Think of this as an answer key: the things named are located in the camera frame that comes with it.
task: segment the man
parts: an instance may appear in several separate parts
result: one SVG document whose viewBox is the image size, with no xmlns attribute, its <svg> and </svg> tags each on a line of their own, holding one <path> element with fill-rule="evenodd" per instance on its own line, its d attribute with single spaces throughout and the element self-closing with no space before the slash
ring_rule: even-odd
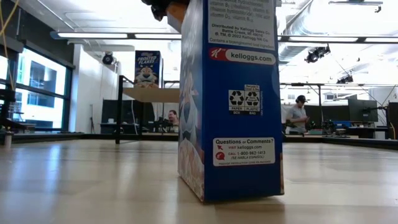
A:
<svg viewBox="0 0 398 224">
<path fill-rule="evenodd" d="M 296 104 L 289 109 L 286 115 L 286 120 L 289 129 L 286 130 L 289 134 L 305 133 L 305 123 L 310 119 L 305 114 L 304 104 L 307 102 L 305 96 L 300 95 L 296 99 Z"/>
</svg>

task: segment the fluorescent light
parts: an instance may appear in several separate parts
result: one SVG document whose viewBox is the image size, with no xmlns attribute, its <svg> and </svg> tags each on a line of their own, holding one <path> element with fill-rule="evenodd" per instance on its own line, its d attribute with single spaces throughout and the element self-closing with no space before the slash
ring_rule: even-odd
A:
<svg viewBox="0 0 398 224">
<path fill-rule="evenodd" d="M 398 43 L 398 37 L 368 37 L 365 42 Z"/>
<path fill-rule="evenodd" d="M 167 39 L 180 40 L 181 34 L 135 34 L 136 39 Z"/>
<path fill-rule="evenodd" d="M 126 39 L 127 34 L 117 33 L 58 33 L 61 38 L 79 38 L 79 39 Z"/>
<path fill-rule="evenodd" d="M 383 4 L 382 1 L 330 1 L 329 4 L 336 5 L 352 5 L 352 6 L 379 6 Z"/>
<path fill-rule="evenodd" d="M 302 37 L 289 37 L 288 42 L 320 42 L 320 43 L 329 43 L 329 42 L 356 42 L 358 38 L 356 37 L 311 37 L 311 36 L 302 36 Z"/>
</svg>

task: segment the ceiling light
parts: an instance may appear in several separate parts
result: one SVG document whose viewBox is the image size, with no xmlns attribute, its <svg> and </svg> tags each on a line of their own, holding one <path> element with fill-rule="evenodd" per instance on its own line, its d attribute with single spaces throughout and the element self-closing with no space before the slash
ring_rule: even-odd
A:
<svg viewBox="0 0 398 224">
<path fill-rule="evenodd" d="M 180 40 L 181 34 L 135 34 L 137 39 Z"/>
<path fill-rule="evenodd" d="M 398 43 L 398 37 L 368 37 L 365 42 Z"/>
<path fill-rule="evenodd" d="M 329 4 L 352 5 L 352 6 L 378 6 L 382 1 L 330 1 Z"/>
<path fill-rule="evenodd" d="M 54 39 L 129 39 L 127 33 L 51 32 Z"/>
<path fill-rule="evenodd" d="M 331 42 L 356 42 L 356 37 L 312 37 L 312 36 L 292 36 L 289 42 L 316 42 L 316 43 L 331 43 Z"/>
<path fill-rule="evenodd" d="M 98 39 L 125 39 L 127 34 L 95 34 L 95 33 L 58 33 L 58 36 L 64 38 L 98 38 Z"/>
</svg>

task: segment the wall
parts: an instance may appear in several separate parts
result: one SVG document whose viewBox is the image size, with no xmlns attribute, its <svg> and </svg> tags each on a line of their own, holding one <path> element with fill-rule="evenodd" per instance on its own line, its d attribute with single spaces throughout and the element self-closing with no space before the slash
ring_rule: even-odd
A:
<svg viewBox="0 0 398 224">
<path fill-rule="evenodd" d="M 86 53 L 81 45 L 75 45 L 73 63 L 76 69 L 72 77 L 69 129 L 91 133 L 90 105 L 93 105 L 95 133 L 98 134 L 103 99 L 116 99 L 118 76 Z"/>
<path fill-rule="evenodd" d="M 383 106 L 388 105 L 389 101 L 398 102 L 398 99 L 397 99 L 398 98 L 398 87 L 395 87 L 394 89 L 392 89 L 392 87 L 372 88 L 369 90 L 369 94 L 372 96 L 372 97 L 369 97 L 369 100 L 376 99 L 379 102 L 377 104 L 377 106 L 380 106 L 380 104 L 383 104 L 383 102 L 384 102 Z M 384 112 L 381 110 L 378 110 L 377 113 L 379 114 L 379 122 L 377 122 L 376 125 L 377 126 L 386 126 L 386 123 L 385 123 L 386 116 L 384 115 Z M 376 132 L 376 139 L 384 139 L 384 132 Z"/>
<path fill-rule="evenodd" d="M 15 4 L 11 0 L 2 0 L 0 4 L 5 21 Z M 18 7 L 8 23 L 5 34 L 9 38 L 27 45 L 52 60 L 71 67 L 73 46 L 68 45 L 67 40 L 54 40 L 51 38 L 51 31 L 54 31 L 51 27 Z"/>
</svg>

